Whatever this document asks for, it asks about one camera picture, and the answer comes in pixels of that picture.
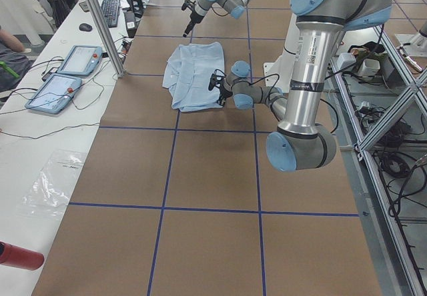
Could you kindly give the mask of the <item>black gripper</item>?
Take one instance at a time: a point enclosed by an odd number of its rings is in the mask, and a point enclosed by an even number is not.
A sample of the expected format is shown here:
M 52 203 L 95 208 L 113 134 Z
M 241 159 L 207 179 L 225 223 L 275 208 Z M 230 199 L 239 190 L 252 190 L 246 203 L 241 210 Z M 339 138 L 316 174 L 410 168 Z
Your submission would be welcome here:
M 214 87 L 219 89 L 220 96 L 217 100 L 217 104 L 221 107 L 223 107 L 226 104 L 226 99 L 232 96 L 232 92 L 228 91 L 225 88 L 225 84 L 226 84 L 225 73 L 220 69 L 215 69 L 214 72 L 211 74 L 208 90 L 212 91 Z
M 197 6 L 198 6 L 198 2 L 192 1 L 192 0 L 184 0 L 183 5 L 181 6 L 182 11 L 185 11 L 186 9 L 189 9 L 191 11 L 190 13 L 191 21 L 188 23 L 187 27 L 185 28 L 183 37 L 187 37 L 193 31 L 195 23 L 201 23 L 203 20 L 203 15 L 201 15 L 196 11 Z

